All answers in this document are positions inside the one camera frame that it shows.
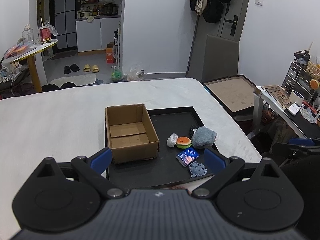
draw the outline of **small stuffed toy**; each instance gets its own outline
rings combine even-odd
[[[217,133],[205,126],[199,127],[191,138],[192,146],[196,149],[211,147],[216,141]]]
[[[207,169],[202,163],[193,162],[189,165],[189,170],[191,173],[191,177],[200,177],[207,174]]]

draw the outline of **light switch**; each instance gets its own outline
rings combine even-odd
[[[263,5],[263,1],[264,0],[255,0],[254,3],[262,6]]]

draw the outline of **white mattress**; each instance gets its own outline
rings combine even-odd
[[[104,147],[104,109],[144,103],[147,109],[193,106],[218,136],[225,156],[259,162],[260,154],[220,104],[194,79],[167,79],[77,87],[0,101],[0,239],[19,226],[12,199],[44,157],[69,162]]]

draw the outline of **white electronic device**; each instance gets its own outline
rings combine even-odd
[[[292,104],[289,108],[288,111],[292,115],[296,115],[297,112],[299,112],[301,106],[299,106],[297,103]]]

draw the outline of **door handle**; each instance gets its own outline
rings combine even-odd
[[[235,16],[233,17],[233,21],[232,21],[232,20],[224,20],[224,21],[227,22],[227,23],[232,23],[231,33],[230,33],[231,36],[235,36],[236,28],[237,28],[237,23],[238,23],[238,18],[239,18],[239,16],[238,16],[238,15],[235,15]]]

